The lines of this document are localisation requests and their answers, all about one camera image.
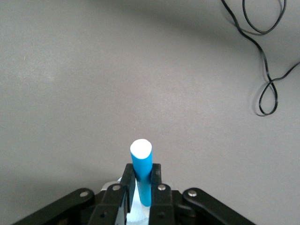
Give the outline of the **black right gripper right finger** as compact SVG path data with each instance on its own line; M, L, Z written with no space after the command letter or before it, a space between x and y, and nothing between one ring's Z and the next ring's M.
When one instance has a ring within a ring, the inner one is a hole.
M150 225L253 225L254 223L199 188L182 193L162 182L161 164L151 171Z

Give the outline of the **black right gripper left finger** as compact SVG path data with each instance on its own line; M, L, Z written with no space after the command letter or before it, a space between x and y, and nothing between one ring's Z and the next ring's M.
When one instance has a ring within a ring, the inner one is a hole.
M124 225L135 190L135 173L127 164L121 181L98 194L77 189L15 222L16 225Z

